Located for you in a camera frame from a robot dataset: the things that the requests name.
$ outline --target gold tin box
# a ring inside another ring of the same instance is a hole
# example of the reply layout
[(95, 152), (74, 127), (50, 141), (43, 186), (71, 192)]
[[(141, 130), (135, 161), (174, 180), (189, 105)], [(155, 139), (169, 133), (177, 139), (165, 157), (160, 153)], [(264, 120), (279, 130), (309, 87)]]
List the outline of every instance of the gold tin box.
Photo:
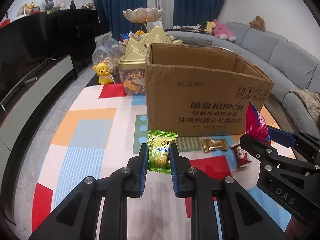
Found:
[(145, 57), (148, 45), (151, 43), (167, 43), (180, 45), (180, 40), (172, 41), (160, 26), (155, 26), (149, 33), (142, 36), (139, 41), (130, 38), (125, 53), (118, 61), (121, 82), (128, 95), (144, 94)]

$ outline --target stuffed bunny toy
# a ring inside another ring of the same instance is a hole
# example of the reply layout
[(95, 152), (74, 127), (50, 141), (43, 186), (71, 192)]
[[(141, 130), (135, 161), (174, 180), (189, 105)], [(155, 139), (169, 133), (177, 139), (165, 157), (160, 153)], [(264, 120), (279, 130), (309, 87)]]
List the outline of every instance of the stuffed bunny toy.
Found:
[(54, 6), (53, 0), (45, 0), (45, 10), (50, 11)]

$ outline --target blue circle on mat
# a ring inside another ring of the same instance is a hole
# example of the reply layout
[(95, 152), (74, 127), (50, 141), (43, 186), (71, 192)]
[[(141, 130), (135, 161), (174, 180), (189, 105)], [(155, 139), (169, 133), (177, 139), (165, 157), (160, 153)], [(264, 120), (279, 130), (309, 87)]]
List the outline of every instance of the blue circle on mat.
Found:
[(141, 120), (141, 121), (145, 121), (145, 120), (147, 120), (147, 119), (148, 119), (148, 117), (147, 117), (146, 115), (143, 115), (143, 116), (140, 117), (140, 120)]
[(148, 127), (146, 125), (142, 125), (142, 126), (140, 126), (139, 129), (140, 129), (141, 132), (144, 132), (144, 131), (146, 131), (148, 129)]
[(139, 143), (146, 143), (147, 142), (147, 138), (145, 136), (141, 136), (139, 138)]

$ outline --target candy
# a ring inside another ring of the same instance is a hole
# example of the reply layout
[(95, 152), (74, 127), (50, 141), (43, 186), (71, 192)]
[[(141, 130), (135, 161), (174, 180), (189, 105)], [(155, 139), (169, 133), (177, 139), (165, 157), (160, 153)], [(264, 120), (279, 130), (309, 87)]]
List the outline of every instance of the candy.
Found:
[(228, 150), (226, 139), (217, 139), (217, 140), (202, 139), (201, 145), (204, 153), (210, 152), (210, 151), (216, 151), (216, 150), (223, 150), (223, 151)]
[(271, 145), (269, 129), (263, 116), (249, 102), (245, 117), (246, 134)]
[(144, 69), (120, 69), (120, 79), (128, 95), (146, 92)]
[(169, 148), (172, 141), (178, 138), (177, 133), (157, 130), (148, 131), (149, 161), (150, 171), (170, 173)]
[(244, 167), (251, 162), (248, 160), (248, 152), (241, 148), (239, 142), (230, 145), (230, 148), (235, 154), (238, 167)]

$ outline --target light blue striped pattern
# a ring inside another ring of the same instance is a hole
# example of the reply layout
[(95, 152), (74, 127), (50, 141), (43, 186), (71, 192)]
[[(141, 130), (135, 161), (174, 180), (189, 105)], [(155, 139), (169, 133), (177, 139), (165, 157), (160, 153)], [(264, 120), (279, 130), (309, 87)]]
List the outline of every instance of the light blue striped pattern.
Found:
[(80, 120), (69, 146), (104, 149), (111, 123), (111, 119)]
[(111, 119), (80, 120), (63, 160), (54, 208), (87, 176), (100, 176)]

